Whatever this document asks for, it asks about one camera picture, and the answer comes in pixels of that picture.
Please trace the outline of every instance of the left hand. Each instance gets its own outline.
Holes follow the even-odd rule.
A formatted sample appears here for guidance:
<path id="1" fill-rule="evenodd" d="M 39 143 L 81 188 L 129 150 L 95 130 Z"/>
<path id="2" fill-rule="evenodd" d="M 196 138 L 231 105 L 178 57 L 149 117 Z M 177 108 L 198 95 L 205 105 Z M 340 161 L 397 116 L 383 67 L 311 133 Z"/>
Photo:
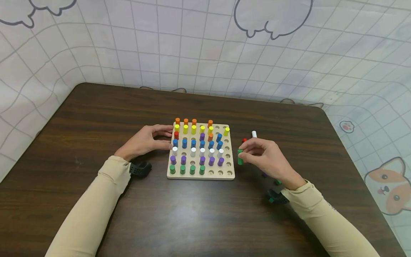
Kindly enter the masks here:
<path id="1" fill-rule="evenodd" d="M 170 150 L 173 145 L 168 140 L 154 140 L 155 136 L 171 137 L 173 125 L 144 126 L 127 143 L 116 151 L 115 156 L 126 161 L 153 150 Z"/>

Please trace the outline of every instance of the forearm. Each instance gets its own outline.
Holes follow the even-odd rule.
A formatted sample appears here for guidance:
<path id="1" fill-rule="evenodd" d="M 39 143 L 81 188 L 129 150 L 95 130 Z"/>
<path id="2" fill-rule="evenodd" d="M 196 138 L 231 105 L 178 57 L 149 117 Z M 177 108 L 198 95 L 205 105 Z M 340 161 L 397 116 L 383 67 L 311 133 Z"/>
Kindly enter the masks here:
<path id="1" fill-rule="evenodd" d="M 331 257 L 378 257 L 368 240 L 308 182 L 282 190 L 291 207 L 317 236 Z"/>
<path id="2" fill-rule="evenodd" d="M 111 156 L 64 220 L 46 257 L 95 256 L 129 180 L 129 163 Z"/>

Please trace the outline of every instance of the hand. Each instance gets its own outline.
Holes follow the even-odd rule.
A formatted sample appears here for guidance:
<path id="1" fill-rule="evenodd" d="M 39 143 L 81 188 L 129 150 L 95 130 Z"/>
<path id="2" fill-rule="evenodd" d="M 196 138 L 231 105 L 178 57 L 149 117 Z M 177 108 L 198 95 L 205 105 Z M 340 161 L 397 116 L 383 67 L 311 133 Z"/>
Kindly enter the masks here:
<path id="1" fill-rule="evenodd" d="M 127 143 L 116 151 L 115 156 L 119 156 L 126 161 L 151 152 L 152 150 L 170 150 L 173 148 L 170 141 L 154 140 L 155 136 L 171 137 L 173 125 L 144 126 Z"/>
<path id="2" fill-rule="evenodd" d="M 274 141 L 253 137 L 239 148 L 243 152 L 238 156 L 244 162 L 256 165 L 270 177 L 280 180 L 286 188 L 296 190 L 306 184 L 305 180 L 288 163 Z"/>

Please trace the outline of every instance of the wooden table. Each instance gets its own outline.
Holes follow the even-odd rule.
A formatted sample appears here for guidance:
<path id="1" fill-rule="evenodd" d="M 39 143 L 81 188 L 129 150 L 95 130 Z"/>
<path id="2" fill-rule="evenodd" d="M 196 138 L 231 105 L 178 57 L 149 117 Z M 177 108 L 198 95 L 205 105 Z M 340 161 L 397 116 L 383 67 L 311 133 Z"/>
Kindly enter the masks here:
<path id="1" fill-rule="evenodd" d="M 294 169 L 382 257 L 404 256 L 323 110 L 83 83 L 0 184 L 0 256 L 44 256 L 104 161 L 144 125 L 175 117 L 229 124 L 236 149 L 252 130 L 278 143 Z M 233 181 L 169 180 L 168 152 L 130 181 L 98 256 L 324 256 L 288 205 L 263 199 L 272 181 L 251 165 Z"/>

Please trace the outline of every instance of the white backdrop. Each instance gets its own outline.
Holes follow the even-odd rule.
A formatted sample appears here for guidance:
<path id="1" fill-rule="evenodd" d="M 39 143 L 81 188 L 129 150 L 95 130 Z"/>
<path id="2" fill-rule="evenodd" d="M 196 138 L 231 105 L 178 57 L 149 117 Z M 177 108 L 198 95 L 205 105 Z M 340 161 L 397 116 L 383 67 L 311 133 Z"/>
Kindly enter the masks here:
<path id="1" fill-rule="evenodd" d="M 4 0 L 0 181 L 84 81 L 322 102 L 411 256 L 410 14 L 409 0 Z"/>

